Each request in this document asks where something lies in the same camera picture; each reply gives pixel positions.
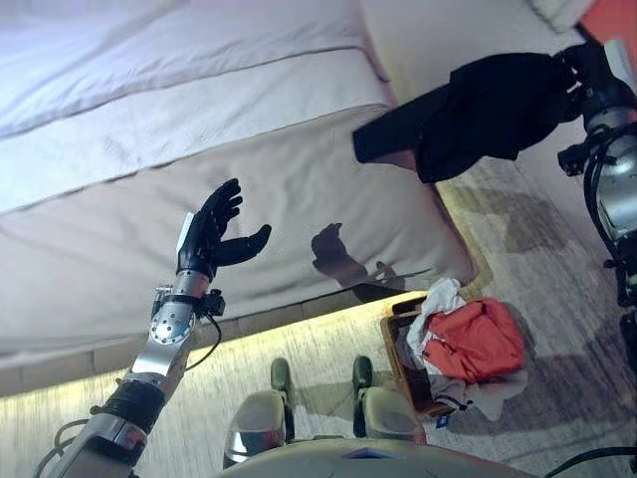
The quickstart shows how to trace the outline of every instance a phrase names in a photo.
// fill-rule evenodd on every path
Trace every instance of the white mattress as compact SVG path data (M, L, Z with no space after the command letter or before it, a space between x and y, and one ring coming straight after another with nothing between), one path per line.
M378 262L404 289L470 280L473 264L435 190L412 170L355 160L351 132L385 111L334 113L4 214L0 250L12 272L0 278L0 353L146 331L154 287L174 278L185 211L231 177L244 204L228 237L265 223L273 233L257 258L219 270L224 320L373 282ZM323 237L317 267L315 238L338 223L342 246Z
M293 57L130 95L0 140L0 212L390 96L365 54Z

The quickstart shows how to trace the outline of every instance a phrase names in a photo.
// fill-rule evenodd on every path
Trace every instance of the tray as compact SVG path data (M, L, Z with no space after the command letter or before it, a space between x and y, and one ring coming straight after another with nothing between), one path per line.
M448 415L454 411L454 408L433 401L427 371L424 369L414 370L403 366L396 349L398 330L403 327L409 327L414 322L418 314L420 314L420 306L424 299L424 297L420 297L394 304L391 310L387 311L388 317L380 321L380 329L382 330L385 348L398 389L411 402L416 413L436 417Z

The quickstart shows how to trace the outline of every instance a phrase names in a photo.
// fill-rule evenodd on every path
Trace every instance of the orange object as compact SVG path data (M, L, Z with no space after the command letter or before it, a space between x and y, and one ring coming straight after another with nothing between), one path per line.
M428 329L444 342L429 341L424 358L446 376L484 382L524 364L522 336L507 307L495 299L471 302L449 315L435 314Z

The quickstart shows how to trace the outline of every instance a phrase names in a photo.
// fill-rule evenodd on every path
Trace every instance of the black garment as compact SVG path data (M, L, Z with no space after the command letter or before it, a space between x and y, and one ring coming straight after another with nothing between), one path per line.
M360 162L414 149L423 182L454 177L484 155L516 159L580 108L571 68L549 55L487 57L451 74L449 85L353 133Z

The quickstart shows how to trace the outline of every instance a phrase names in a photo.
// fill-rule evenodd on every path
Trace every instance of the white cloth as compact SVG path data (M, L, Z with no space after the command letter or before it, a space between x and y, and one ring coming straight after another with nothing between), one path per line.
M467 305L458 296L460 283L456 279L439 279L431 287L422 312L409 326L399 331L397 347L405 366L427 371L431 396L434 401L445 403L452 408L466 409L473 405L490 420L497 420L502 414L504 401L518 395L527 386L528 374L524 369L502 375L490 382L466 383L459 378L451 378L423 358L427 343L437 337L426 328L429 316L437 313L451 314Z
M422 304L422 312L416 320L409 326L409 332L405 337L405 346L402 357L412 357L412 365L415 368L424 368L425 360L422 353L425 351L427 343L434 337L425 327L427 318L432 314L444 312L451 314L452 312L466 306L465 300L458 295L460 290L460 282L456 279L439 279L429 290L427 299Z
M0 137L131 93L368 44L350 0L15 3L0 6Z
M475 406L492 421L500 418L505 400L522 393L529 379L527 371L522 368L499 376L494 381L466 383L444 375L428 361L425 364L434 401L463 410Z

